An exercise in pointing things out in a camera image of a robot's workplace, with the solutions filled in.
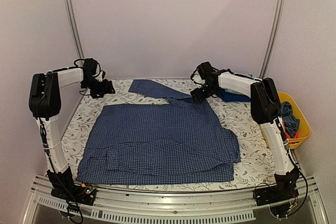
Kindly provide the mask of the blue checkered button shirt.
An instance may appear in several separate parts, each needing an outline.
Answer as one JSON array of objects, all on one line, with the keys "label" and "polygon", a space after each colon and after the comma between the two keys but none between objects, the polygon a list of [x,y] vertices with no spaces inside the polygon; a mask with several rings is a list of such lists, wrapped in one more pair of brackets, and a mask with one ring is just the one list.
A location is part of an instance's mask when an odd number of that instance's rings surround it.
[{"label": "blue checkered button shirt", "polygon": [[150,80],[130,92],[166,104],[103,107],[89,134],[77,179],[105,185],[230,182],[240,162],[237,136],[206,100]]}]

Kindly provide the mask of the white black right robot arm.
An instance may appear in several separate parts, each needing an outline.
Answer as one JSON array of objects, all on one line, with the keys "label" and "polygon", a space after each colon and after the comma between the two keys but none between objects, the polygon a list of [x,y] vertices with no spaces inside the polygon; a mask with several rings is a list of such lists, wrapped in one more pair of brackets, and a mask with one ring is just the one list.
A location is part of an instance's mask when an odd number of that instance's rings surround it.
[{"label": "white black right robot arm", "polygon": [[191,92],[195,102],[214,95],[220,88],[250,98],[251,116],[265,134],[275,162],[277,185],[272,188],[271,196],[276,201],[284,200],[291,194],[291,185],[299,178],[299,170],[290,153],[289,140],[280,114],[281,103],[273,79],[252,78],[229,69],[217,70],[208,61],[196,67],[191,80],[196,74],[204,83]]}]

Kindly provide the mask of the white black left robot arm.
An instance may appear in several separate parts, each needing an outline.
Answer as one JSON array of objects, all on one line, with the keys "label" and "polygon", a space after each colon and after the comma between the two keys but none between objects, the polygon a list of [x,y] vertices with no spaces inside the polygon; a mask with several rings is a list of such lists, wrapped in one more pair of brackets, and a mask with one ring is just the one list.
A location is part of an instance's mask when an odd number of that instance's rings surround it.
[{"label": "white black left robot arm", "polygon": [[59,130],[59,113],[61,110],[60,89],[79,83],[82,89],[88,89],[93,99],[114,94],[111,80],[93,58],[83,60],[80,66],[77,60],[72,67],[65,67],[33,75],[29,109],[39,127],[39,133],[48,164],[48,177],[53,179],[72,179],[72,172],[67,163],[62,147]]}]

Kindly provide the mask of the yellow plastic laundry basket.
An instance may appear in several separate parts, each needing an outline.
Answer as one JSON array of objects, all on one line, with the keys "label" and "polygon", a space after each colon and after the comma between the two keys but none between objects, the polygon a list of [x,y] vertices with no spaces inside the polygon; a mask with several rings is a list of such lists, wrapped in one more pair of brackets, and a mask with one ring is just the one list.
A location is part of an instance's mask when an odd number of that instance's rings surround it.
[{"label": "yellow plastic laundry basket", "polygon": [[[269,120],[267,111],[265,109],[265,106],[268,104],[272,105],[270,101],[267,101],[266,98],[266,93],[261,94],[260,96],[257,94],[253,94],[253,90],[251,91],[251,115],[253,119],[258,123],[258,124],[263,124],[263,123],[268,123],[271,122]],[[284,92],[278,92],[278,98],[279,102],[283,103],[285,101],[288,101],[292,105],[292,110],[294,116],[300,120],[300,125],[299,125],[299,144],[295,145],[289,145],[290,149],[295,149],[298,146],[300,146],[311,134],[310,126],[308,125],[308,122],[304,115],[302,114],[301,110],[299,109],[297,103],[295,100],[287,93]]]}]

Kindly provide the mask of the folded royal blue garment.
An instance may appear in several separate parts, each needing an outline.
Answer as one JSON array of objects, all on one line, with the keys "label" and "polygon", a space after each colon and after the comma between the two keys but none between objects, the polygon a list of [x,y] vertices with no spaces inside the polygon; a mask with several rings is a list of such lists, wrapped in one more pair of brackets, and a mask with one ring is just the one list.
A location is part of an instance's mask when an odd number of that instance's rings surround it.
[{"label": "folded royal blue garment", "polygon": [[250,102],[250,98],[248,96],[240,93],[231,93],[222,88],[219,88],[215,94],[224,102]]}]

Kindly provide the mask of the folded light blue t-shirt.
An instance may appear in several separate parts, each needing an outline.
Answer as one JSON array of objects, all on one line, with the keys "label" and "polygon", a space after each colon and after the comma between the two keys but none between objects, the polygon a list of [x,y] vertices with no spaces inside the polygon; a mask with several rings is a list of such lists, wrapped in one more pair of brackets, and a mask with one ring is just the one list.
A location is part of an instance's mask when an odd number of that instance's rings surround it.
[{"label": "folded light blue t-shirt", "polygon": [[[254,76],[253,74],[250,73],[235,73],[235,75],[240,75],[240,77],[245,78],[245,79],[251,79],[254,80]],[[232,93],[232,94],[239,94],[239,95],[245,95],[245,92],[240,92],[239,90],[237,90],[236,88],[234,89],[230,89],[230,88],[225,88],[225,91],[228,93]]]}]

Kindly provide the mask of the grey blue garment in basket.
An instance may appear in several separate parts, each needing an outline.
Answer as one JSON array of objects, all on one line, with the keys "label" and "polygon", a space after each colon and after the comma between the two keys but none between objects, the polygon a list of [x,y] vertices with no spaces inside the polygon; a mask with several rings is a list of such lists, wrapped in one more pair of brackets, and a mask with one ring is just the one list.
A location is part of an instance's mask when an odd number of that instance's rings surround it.
[{"label": "grey blue garment in basket", "polygon": [[288,133],[290,133],[290,131],[295,132],[299,130],[300,120],[294,116],[292,105],[288,101],[281,104],[280,113]]}]

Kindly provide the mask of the floral patterned table cloth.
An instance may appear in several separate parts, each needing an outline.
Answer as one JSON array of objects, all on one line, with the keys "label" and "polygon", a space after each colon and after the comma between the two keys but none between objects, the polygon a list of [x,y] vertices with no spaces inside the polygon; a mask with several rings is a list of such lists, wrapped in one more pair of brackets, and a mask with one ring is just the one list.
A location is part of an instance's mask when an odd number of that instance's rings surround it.
[{"label": "floral patterned table cloth", "polygon": [[[82,96],[78,101],[67,128],[63,130],[62,149],[71,168],[73,178],[77,171],[89,133],[105,105],[122,103],[166,104],[165,100],[130,93],[131,79],[114,80],[115,94],[92,99]],[[275,165],[259,125],[250,115],[248,102],[224,102],[220,98],[207,99],[218,116],[222,127],[231,130],[238,138],[241,161],[234,165],[234,180],[220,183],[129,185],[129,189],[169,192],[218,191],[244,189],[275,184]]]}]

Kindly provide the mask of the orange garment in basket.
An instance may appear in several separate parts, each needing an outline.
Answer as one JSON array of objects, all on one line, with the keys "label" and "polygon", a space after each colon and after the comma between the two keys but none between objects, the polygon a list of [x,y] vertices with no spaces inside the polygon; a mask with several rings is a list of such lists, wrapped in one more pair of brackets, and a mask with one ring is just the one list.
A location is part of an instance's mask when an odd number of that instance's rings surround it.
[{"label": "orange garment in basket", "polygon": [[290,133],[288,133],[287,129],[286,129],[286,126],[285,126],[285,123],[283,123],[282,125],[283,125],[283,129],[284,129],[284,132],[285,132],[285,136],[290,142],[289,144],[290,145],[299,144],[299,142],[300,142],[299,132],[298,131],[295,131],[295,132],[290,131]]}]

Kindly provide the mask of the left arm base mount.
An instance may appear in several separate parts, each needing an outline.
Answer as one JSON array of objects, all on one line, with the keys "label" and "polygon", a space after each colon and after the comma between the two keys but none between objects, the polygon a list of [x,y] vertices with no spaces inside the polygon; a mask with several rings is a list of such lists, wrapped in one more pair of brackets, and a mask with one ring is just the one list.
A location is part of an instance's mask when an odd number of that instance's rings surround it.
[{"label": "left arm base mount", "polygon": [[96,193],[93,193],[92,196],[86,194],[83,187],[74,183],[72,175],[49,173],[48,177],[53,186],[51,191],[52,196],[71,202],[76,201],[78,204],[93,206]]}]

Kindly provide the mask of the aluminium front rail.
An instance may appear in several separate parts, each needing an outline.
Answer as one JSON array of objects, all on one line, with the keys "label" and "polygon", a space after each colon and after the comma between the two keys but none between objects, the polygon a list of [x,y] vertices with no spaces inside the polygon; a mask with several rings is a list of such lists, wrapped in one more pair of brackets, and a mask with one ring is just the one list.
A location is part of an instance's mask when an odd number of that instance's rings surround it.
[{"label": "aluminium front rail", "polygon": [[106,186],[95,188],[93,205],[67,210],[51,195],[48,178],[35,177],[23,223],[331,223],[312,176],[297,181],[299,195],[289,199],[289,217],[280,217],[286,202],[258,205],[255,189],[265,183],[235,187],[231,183],[175,186]]}]

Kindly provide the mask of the left aluminium frame post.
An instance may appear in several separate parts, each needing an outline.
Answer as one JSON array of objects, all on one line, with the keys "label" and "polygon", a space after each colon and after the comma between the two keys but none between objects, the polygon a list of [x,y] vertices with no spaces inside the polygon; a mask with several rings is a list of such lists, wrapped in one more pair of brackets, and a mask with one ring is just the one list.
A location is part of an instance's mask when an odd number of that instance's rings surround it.
[{"label": "left aluminium frame post", "polygon": [[79,36],[79,31],[78,31],[76,18],[75,18],[75,11],[74,11],[72,0],[64,0],[64,2],[65,2],[66,12],[68,16],[70,31],[71,31],[72,38],[75,44],[75,49],[76,49],[78,58],[84,59],[85,56],[84,56],[82,44],[80,41],[80,36]]}]

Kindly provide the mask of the aluminium frame post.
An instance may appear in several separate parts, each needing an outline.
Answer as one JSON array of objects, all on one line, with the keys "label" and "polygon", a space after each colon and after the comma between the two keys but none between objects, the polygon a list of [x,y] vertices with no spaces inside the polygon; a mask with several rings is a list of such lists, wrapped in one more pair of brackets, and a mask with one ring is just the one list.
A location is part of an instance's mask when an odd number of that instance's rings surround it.
[{"label": "aluminium frame post", "polygon": [[265,56],[264,56],[263,63],[261,66],[261,70],[259,73],[260,78],[264,78],[266,76],[266,73],[267,73],[267,70],[268,70],[268,67],[271,61],[272,52],[275,46],[278,29],[279,29],[280,22],[281,22],[281,16],[282,16],[283,8],[284,8],[284,3],[285,3],[285,0],[276,1],[275,13],[274,13],[273,21],[272,21],[272,26],[271,26],[268,43],[267,43],[267,48],[266,48]]},{"label": "aluminium frame post", "polygon": [[72,38],[75,44],[75,49],[76,49],[78,58],[84,59],[85,56],[84,56],[82,44],[80,41],[80,36],[79,36],[79,31],[78,31],[76,18],[75,18],[75,11],[74,11],[72,0],[64,0],[64,2],[65,2],[66,12],[68,16],[70,31],[71,31]]}]

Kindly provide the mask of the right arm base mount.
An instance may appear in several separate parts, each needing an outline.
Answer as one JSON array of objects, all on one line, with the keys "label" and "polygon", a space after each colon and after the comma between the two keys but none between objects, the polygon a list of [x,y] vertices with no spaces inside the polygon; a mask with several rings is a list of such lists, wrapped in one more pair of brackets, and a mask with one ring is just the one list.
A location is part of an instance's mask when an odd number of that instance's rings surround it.
[{"label": "right arm base mount", "polygon": [[257,206],[275,204],[269,207],[270,213],[277,219],[288,218],[297,205],[299,192],[296,185],[283,190],[278,185],[270,186],[263,182],[253,191],[253,198]]}]

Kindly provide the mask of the right aluminium frame post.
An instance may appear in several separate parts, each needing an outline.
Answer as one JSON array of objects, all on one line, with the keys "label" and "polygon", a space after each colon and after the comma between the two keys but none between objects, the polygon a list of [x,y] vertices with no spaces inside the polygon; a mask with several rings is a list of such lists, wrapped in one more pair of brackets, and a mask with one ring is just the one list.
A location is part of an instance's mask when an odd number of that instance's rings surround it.
[{"label": "right aluminium frame post", "polygon": [[271,61],[272,52],[275,46],[278,29],[279,29],[280,22],[281,22],[281,16],[282,16],[283,8],[284,8],[284,3],[285,3],[285,0],[276,1],[275,13],[274,13],[273,21],[272,21],[272,26],[271,26],[268,43],[267,43],[267,48],[266,48],[265,56],[264,56],[263,63],[261,66],[261,70],[259,73],[260,78],[264,78],[266,76],[266,73],[267,73],[267,70],[268,70],[268,67]]}]

